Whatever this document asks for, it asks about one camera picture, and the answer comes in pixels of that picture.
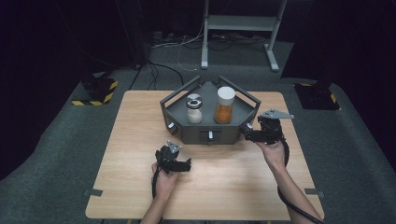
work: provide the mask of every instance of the metal shelf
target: metal shelf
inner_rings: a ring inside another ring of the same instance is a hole
[[[283,11],[285,10],[287,0],[282,0],[276,17],[249,17],[249,16],[218,16],[209,15],[209,0],[205,0],[205,27],[204,27],[204,44],[202,46],[201,68],[208,67],[208,47],[207,33],[208,30],[248,30],[248,31],[270,31],[270,43],[264,45],[265,52],[274,72],[279,71],[277,62],[272,51],[276,40],[276,34],[282,21]]]

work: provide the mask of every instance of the black backdrop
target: black backdrop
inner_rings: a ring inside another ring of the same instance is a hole
[[[329,78],[329,70],[335,76]],[[396,169],[395,75],[394,1],[317,0],[282,77],[329,78],[338,84]]]
[[[83,77],[145,62],[138,30],[150,27],[138,11],[147,5],[136,2],[0,1],[0,179],[33,153]]]
[[[314,0],[289,0],[283,14],[282,25],[276,39],[293,42],[296,40],[305,17]],[[153,10],[157,22],[154,29],[163,33],[175,35],[196,36],[202,25],[205,0],[162,0],[154,5]],[[246,16],[275,16],[279,9],[279,0],[211,0],[209,14],[215,15],[246,15]],[[269,32],[239,31],[241,35],[263,35],[269,37]]]

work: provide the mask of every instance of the small container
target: small container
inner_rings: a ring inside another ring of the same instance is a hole
[[[191,124],[198,124],[202,121],[202,97],[196,93],[187,96],[187,120]]]
[[[226,124],[233,118],[233,98],[235,91],[231,87],[221,87],[218,90],[218,106],[216,108],[215,120]]]

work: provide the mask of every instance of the black cable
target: black cable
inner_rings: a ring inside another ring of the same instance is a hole
[[[166,65],[162,65],[162,64],[158,64],[158,63],[153,63],[153,62],[151,62],[150,60],[148,60],[148,63],[153,64],[153,65],[156,65],[156,66],[164,67],[164,68],[167,68],[167,69],[170,69],[170,70],[176,72],[176,73],[178,74],[178,76],[180,77],[181,85],[182,85],[182,86],[184,85],[183,76],[182,76],[177,70],[175,70],[175,69],[173,69],[173,68],[171,68],[171,67],[168,67],[168,66],[166,66]]]
[[[306,213],[304,210],[300,209],[296,205],[292,204],[289,202],[286,198],[285,195],[282,194],[280,191],[279,187],[277,188],[277,194],[279,195],[280,200],[289,208],[293,209],[295,212],[299,213],[303,217],[308,218],[310,221],[312,221],[315,224],[324,224],[324,222],[320,221],[319,219],[311,216],[310,214]]]
[[[261,43],[265,43],[268,41],[267,38],[263,38],[263,39],[258,39],[258,40],[254,40],[250,43],[240,43],[240,41],[245,41],[245,40],[250,40],[250,39],[240,39],[240,40],[235,40],[234,44],[235,45],[255,45],[255,44],[261,44]]]
[[[124,28],[125,34],[126,34],[126,38],[128,39],[128,45],[129,45],[129,50],[131,51],[131,54],[134,55],[134,49],[132,48],[132,44],[131,44],[131,38],[128,35],[128,31],[126,30],[126,26],[125,26],[125,21],[121,15],[121,9],[120,9],[120,4],[118,0],[114,0],[116,2],[116,6],[117,6],[117,10],[119,12],[120,18],[121,18],[121,22],[122,22],[122,27]]]
[[[153,66],[154,66],[154,68],[156,70],[156,75],[154,75],[154,70],[152,69]],[[154,83],[154,90],[156,91],[157,90],[157,86],[156,86],[157,85],[157,78],[158,78],[158,75],[160,74],[160,72],[158,71],[158,68],[155,65],[150,64],[150,67],[151,67],[151,75],[152,75],[152,77],[154,79],[149,83],[148,90],[151,87],[151,85]]]
[[[214,51],[224,51],[224,50],[226,50],[226,49],[229,49],[229,48],[233,45],[233,38],[232,38],[230,35],[228,35],[228,34],[227,34],[227,36],[230,38],[231,44],[230,44],[229,46],[227,46],[225,49],[214,49],[213,47],[210,47],[209,45],[208,45],[208,47],[209,47],[210,49],[214,50]],[[225,40],[225,39],[220,38],[220,39],[218,39],[218,42],[220,42],[220,43],[226,43],[226,42],[228,42],[228,40]]]
[[[283,147],[285,148],[285,166],[288,165],[289,162],[289,157],[290,157],[290,148],[288,143],[286,142],[285,138],[281,138],[280,141],[283,144]],[[291,208],[292,210],[294,210],[295,212],[297,212],[298,214],[302,215],[303,217],[306,217],[307,219],[309,219],[310,221],[312,221],[315,224],[324,224],[324,222],[320,221],[319,219],[311,216],[310,214],[306,213],[304,210],[302,210],[301,208],[297,207],[296,205],[294,205],[293,203],[289,202],[285,195],[282,194],[282,192],[280,191],[280,188],[277,187],[277,194],[279,195],[280,200],[289,208]]]
[[[139,76],[141,70],[142,70],[142,67],[139,68],[139,71],[137,71],[136,76],[134,76],[134,80],[132,81],[131,86],[129,86],[128,91],[131,90],[131,88],[134,85],[134,82],[136,81],[137,77]]]
[[[160,175],[161,168],[157,164],[157,169],[152,177],[152,182],[151,182],[151,194],[152,194],[152,199],[155,198],[156,196],[156,190],[157,190],[157,179],[158,176]],[[163,217],[161,217],[160,221],[158,223],[163,223]]]
[[[229,41],[233,42],[233,38],[231,37],[230,34],[226,33],[226,34],[222,34],[220,36],[216,36],[214,37],[215,41],[222,44],[222,43],[228,43]]]
[[[192,42],[197,42],[196,39],[198,39],[201,35],[198,35],[196,37],[191,37],[190,40],[184,41],[181,37],[173,38],[171,40],[163,40],[162,43],[153,43],[152,48],[160,48],[160,47],[177,47],[180,45],[186,45]]]
[[[190,46],[188,46],[188,44],[184,44],[183,45],[183,47],[184,48],[186,48],[186,49],[201,49],[202,48],[202,41],[201,40],[198,40],[198,41],[192,41],[191,43],[199,43],[199,46],[198,47],[190,47]]]

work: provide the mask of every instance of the wooden tabletop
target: wooden tabletop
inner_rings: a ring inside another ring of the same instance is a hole
[[[167,140],[182,146],[177,160],[192,158],[182,173],[165,219],[290,220],[276,192],[276,182],[261,150],[243,136],[234,145],[184,145],[165,128],[160,101],[171,91],[127,91],[110,135],[86,215],[90,218],[142,218],[152,201],[151,164]],[[262,101],[259,113],[275,108],[288,112],[279,92],[250,94]],[[281,120],[290,145],[288,170],[297,185],[314,189],[304,154],[290,119]],[[260,129],[255,119],[254,129]],[[308,200],[324,217],[318,195]]]

